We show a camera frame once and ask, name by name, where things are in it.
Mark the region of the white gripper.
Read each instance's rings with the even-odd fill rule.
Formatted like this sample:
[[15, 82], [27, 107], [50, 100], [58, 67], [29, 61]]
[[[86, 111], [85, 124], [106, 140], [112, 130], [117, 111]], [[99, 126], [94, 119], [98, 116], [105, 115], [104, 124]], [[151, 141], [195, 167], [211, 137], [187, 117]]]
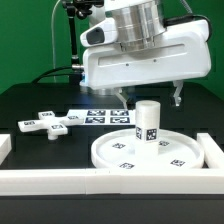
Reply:
[[123, 52], [113, 43], [90, 47], [83, 54], [83, 86], [93, 90], [115, 90], [125, 109], [131, 98], [119, 87], [174, 81], [172, 104], [179, 107], [183, 81], [204, 77], [211, 69], [207, 45], [208, 24], [204, 20], [170, 26], [154, 38], [154, 46]]

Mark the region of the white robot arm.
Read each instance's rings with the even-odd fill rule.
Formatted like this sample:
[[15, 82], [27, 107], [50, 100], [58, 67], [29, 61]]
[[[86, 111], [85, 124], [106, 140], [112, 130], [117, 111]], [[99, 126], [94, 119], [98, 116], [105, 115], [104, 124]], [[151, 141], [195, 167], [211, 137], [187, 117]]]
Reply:
[[166, 19], [162, 0], [105, 0], [104, 13], [80, 36], [86, 47], [83, 87], [111, 90], [127, 104], [124, 87], [171, 81], [178, 106], [183, 81], [210, 71], [207, 18], [189, 13]]

